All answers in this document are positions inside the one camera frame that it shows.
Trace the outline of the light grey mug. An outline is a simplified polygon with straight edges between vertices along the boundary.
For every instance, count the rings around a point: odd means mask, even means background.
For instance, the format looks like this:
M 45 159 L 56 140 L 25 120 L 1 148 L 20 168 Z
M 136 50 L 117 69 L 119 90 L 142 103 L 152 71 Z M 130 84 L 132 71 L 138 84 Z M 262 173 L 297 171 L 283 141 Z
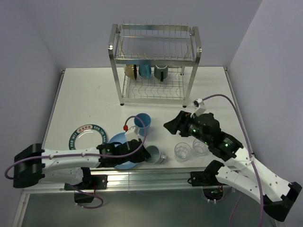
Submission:
M 156 146 L 148 146 L 146 150 L 150 154 L 150 157 L 145 160 L 148 164 L 160 164 L 168 160 L 168 157 L 160 152 Z

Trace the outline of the dark green mug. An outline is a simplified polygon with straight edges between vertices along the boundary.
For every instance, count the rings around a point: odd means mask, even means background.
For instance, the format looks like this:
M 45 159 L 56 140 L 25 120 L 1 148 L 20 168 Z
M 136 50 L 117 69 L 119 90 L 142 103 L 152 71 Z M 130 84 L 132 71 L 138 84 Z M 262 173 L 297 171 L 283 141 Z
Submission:
M 154 66 L 154 76 L 156 79 L 163 82 L 168 76 L 169 67 L 168 65 L 155 65 Z

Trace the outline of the blue flower mug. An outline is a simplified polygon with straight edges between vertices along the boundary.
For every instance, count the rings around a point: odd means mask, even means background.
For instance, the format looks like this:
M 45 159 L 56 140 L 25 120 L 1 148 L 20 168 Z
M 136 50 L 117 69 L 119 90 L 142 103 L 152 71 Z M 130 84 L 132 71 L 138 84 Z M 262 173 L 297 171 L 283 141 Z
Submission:
M 150 79 L 152 75 L 151 65 L 149 64 L 139 65 L 139 75 L 142 78 Z

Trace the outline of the black bowl tan outside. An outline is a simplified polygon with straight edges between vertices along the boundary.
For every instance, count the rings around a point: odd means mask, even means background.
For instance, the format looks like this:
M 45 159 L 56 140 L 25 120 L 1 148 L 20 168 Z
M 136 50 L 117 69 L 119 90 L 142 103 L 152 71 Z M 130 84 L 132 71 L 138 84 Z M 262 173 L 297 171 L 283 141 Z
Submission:
M 125 65 L 125 75 L 132 80 L 137 80 L 137 65 L 126 64 Z

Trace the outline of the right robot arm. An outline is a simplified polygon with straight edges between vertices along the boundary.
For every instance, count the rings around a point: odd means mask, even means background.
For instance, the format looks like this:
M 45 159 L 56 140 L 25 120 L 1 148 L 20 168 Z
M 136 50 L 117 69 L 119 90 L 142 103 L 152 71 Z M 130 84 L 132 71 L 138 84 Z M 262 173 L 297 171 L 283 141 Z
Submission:
M 163 126 L 171 134 L 193 136 L 218 158 L 199 175 L 191 174 L 192 186 L 229 185 L 257 201 L 271 218 L 285 221 L 302 190 L 301 185 L 282 179 L 250 157 L 241 142 L 221 130 L 212 113 L 197 116 L 180 111 L 175 119 Z

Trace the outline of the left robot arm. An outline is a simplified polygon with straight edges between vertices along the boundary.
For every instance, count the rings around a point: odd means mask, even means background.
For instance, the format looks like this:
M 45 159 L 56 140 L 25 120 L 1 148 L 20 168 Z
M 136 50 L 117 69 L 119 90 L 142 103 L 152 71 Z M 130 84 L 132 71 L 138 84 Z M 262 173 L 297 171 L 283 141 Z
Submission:
M 33 144 L 15 156 L 14 188 L 27 188 L 39 182 L 57 182 L 87 189 L 92 168 L 112 168 L 127 161 L 140 163 L 151 155 L 141 140 L 113 142 L 82 150 L 42 149 Z

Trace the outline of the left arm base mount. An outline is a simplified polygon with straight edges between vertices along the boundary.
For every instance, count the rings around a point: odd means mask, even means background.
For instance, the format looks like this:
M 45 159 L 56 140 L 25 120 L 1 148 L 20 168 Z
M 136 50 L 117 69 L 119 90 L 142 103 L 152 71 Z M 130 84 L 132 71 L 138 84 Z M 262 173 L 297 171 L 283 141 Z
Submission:
M 95 193 L 96 190 L 105 190 L 107 188 L 107 178 L 108 175 L 92 175 L 88 181 L 83 181 L 74 187 L 79 190 L 93 190 Z M 80 204 L 92 203 L 93 196 L 84 195 L 76 191 L 74 193 L 74 201 Z

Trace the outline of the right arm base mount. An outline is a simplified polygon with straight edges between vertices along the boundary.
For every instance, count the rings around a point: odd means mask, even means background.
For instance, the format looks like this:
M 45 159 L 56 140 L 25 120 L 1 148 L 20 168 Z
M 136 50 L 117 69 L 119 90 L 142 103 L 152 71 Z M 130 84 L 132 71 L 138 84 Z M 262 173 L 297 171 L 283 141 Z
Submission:
M 203 194 L 207 199 L 214 201 L 223 198 L 223 184 L 206 171 L 190 172 L 187 183 L 192 187 L 202 187 Z

